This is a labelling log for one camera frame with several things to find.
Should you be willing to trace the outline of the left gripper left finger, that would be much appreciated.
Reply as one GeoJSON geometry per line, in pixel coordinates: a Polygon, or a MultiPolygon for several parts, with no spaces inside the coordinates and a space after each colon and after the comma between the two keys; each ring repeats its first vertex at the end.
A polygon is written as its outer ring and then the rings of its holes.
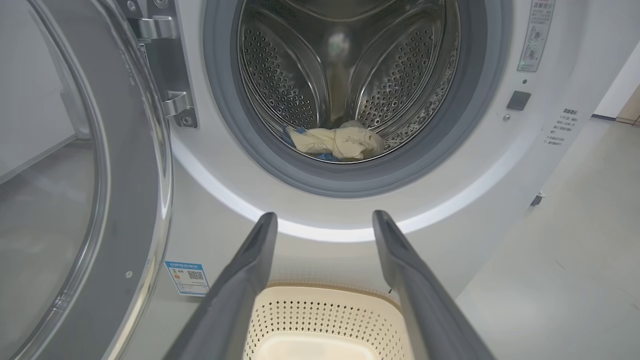
{"type": "Polygon", "coordinates": [[[165,360],[240,360],[256,297],[268,284],[278,216],[263,214],[164,355],[165,360]]]}

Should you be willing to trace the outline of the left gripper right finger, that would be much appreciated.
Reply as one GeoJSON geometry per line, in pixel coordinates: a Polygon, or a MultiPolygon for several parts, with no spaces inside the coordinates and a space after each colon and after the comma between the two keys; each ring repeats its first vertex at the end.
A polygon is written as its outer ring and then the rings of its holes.
{"type": "Polygon", "coordinates": [[[494,354],[388,212],[372,214],[382,275],[396,291],[416,360],[493,360],[494,354]]]}

